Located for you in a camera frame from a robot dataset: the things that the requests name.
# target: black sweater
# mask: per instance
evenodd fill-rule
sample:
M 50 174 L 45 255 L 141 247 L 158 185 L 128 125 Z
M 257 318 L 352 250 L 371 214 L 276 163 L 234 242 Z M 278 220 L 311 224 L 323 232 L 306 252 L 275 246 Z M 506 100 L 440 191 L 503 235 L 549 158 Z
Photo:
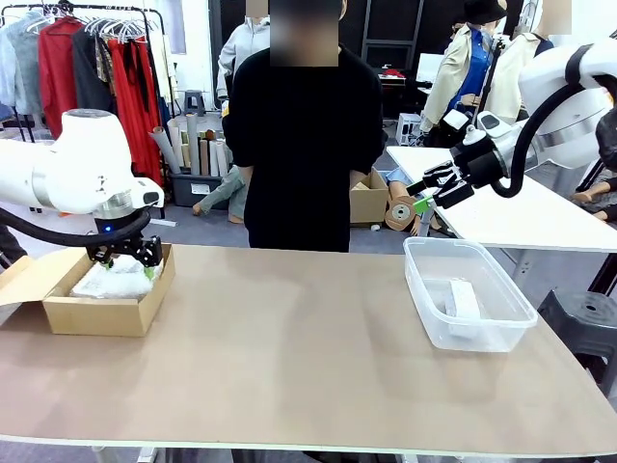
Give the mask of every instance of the black sweater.
M 270 66 L 270 50 L 236 72 L 224 119 L 235 163 L 254 167 L 245 222 L 254 247 L 344 251 L 349 174 L 382 154 L 382 89 L 342 49 L 338 68 Z

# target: tan table surface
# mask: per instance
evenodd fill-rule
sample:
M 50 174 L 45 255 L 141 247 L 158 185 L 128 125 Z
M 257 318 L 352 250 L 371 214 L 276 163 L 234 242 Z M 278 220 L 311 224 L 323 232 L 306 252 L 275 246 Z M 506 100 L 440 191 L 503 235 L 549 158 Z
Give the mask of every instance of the tan table surface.
M 399 256 L 175 246 L 143 340 L 0 328 L 0 435 L 30 442 L 560 456 L 617 414 L 541 322 L 509 355 L 442 351 Z

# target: black stool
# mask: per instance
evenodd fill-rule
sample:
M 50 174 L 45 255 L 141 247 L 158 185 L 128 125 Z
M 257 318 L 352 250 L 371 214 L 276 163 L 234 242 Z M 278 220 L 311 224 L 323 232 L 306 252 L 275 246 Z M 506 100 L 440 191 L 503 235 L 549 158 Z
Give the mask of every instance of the black stool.
M 203 95 L 199 90 L 187 90 L 184 93 L 184 114 L 197 114 L 199 117 L 205 115 Z
M 538 314 L 608 396 L 617 378 L 617 302 L 595 292 L 554 290 Z

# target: black bin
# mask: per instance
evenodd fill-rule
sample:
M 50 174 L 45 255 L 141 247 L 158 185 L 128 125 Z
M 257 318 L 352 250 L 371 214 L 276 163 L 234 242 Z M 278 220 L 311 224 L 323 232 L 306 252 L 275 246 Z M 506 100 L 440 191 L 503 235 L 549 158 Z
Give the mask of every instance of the black bin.
M 182 174 L 170 173 L 172 188 L 174 189 L 174 203 L 181 207 L 193 207 L 201 201 L 204 196 L 213 192 L 221 185 L 221 177 L 192 176 L 191 170 L 185 167 L 180 168 Z M 216 204 L 213 208 L 228 210 L 229 201 Z

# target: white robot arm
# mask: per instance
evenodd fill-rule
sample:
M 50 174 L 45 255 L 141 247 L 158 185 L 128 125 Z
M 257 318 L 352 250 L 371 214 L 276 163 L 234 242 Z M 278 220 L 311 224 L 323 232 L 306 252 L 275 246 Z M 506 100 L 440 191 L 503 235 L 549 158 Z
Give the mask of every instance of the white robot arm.
M 516 196 L 524 172 L 547 161 L 575 169 L 598 157 L 617 170 L 617 41 L 581 48 L 562 47 L 535 58 L 523 70 L 520 87 L 531 115 L 510 126 L 490 112 L 468 127 L 463 143 L 450 152 L 453 162 L 428 171 L 410 187 L 415 194 L 439 187 L 433 198 L 448 208 L 491 185 L 504 198 Z M 500 180 L 510 178 L 510 185 Z
M 100 234 L 71 235 L 40 229 L 0 208 L 0 223 L 43 241 L 86 247 L 108 263 L 130 254 L 144 265 L 161 259 L 160 239 L 144 240 L 148 208 L 162 207 L 163 190 L 134 177 L 131 154 L 118 118 L 77 109 L 63 114 L 63 134 L 51 145 L 0 140 L 0 201 L 94 215 Z

